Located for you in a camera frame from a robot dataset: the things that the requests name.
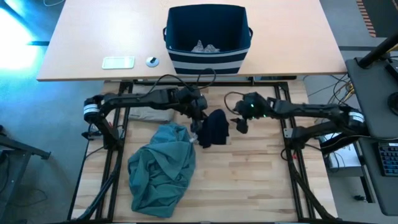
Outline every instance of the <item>small round object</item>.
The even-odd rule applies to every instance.
[[[398,92],[391,94],[387,99],[387,104],[390,110],[398,115]]]
[[[153,68],[153,67],[156,67],[158,64],[159,64],[159,59],[157,59],[157,58],[155,58],[155,57],[149,57],[148,59],[147,59],[147,65],[148,65],[148,67],[151,67],[151,68]]]

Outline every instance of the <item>crumpled paper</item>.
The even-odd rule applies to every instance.
[[[191,50],[191,52],[195,52],[195,53],[217,53],[217,52],[220,52],[220,50],[217,49],[212,44],[208,44],[205,48],[203,48],[203,44],[201,43],[200,40],[198,40],[198,44]]]

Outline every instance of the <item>wooden platform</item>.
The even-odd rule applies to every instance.
[[[118,83],[106,83],[104,92],[116,92]],[[289,82],[290,97],[294,103],[308,103],[302,82]],[[227,118],[236,116],[225,108],[223,97],[229,91],[248,93],[257,91],[262,96],[275,97],[274,87],[210,87],[203,90],[208,101],[207,114],[222,108]],[[234,106],[241,99],[230,95],[227,103]],[[312,118],[296,118],[298,126],[311,126]],[[190,120],[178,113],[175,122],[189,127]],[[130,121],[126,132],[123,164],[114,211],[114,222],[272,222],[297,221],[292,186],[287,163],[280,158],[284,148],[278,120],[266,118],[249,122],[249,132],[241,134],[230,123],[231,144],[202,149],[195,146],[197,168],[183,199],[171,218],[156,218],[131,211],[132,194],[129,189],[127,160],[141,146],[147,144],[157,131],[158,124]],[[309,144],[318,146],[311,140]],[[102,146],[102,140],[93,141],[88,153]],[[310,188],[321,204],[336,216],[336,208],[321,152],[307,147],[303,150]],[[72,218],[81,215],[93,201],[101,185],[106,151],[87,158],[81,175]],[[306,205],[301,193],[305,213]],[[104,215],[108,211],[108,197]]]

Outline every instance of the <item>keyboard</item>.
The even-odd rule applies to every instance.
[[[398,143],[376,143],[376,157],[381,168],[381,174],[387,177],[398,177]]]

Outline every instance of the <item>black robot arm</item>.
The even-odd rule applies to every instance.
[[[352,143],[355,138],[350,138],[350,141],[342,141],[348,136],[367,135],[367,129],[364,123],[364,116],[362,113],[354,108],[343,105],[308,105],[295,104],[285,100],[278,100],[275,98],[263,98],[257,92],[243,94],[242,100],[236,103],[233,109],[234,113],[242,116],[242,119],[233,119],[236,122],[237,130],[241,133],[248,131],[247,120],[259,119],[263,117],[270,117],[273,119],[288,119],[293,116],[303,116],[312,118],[326,118],[329,121],[316,124],[311,127],[296,127],[293,129],[284,129],[284,136],[289,139],[289,148],[303,149],[305,143],[310,138],[330,134],[341,133],[337,137],[329,140],[324,144],[324,154],[333,152],[334,149],[339,149],[344,145]],[[335,145],[340,142],[343,145],[340,147],[330,149],[330,145]]]
[[[146,94],[108,93],[96,95],[85,100],[84,119],[101,131],[104,148],[112,149],[119,142],[119,133],[106,120],[106,116],[115,108],[148,106],[156,110],[173,109],[192,119],[191,132],[201,129],[201,120],[206,118],[203,112],[207,108],[205,97],[195,87],[167,88],[154,90]]]

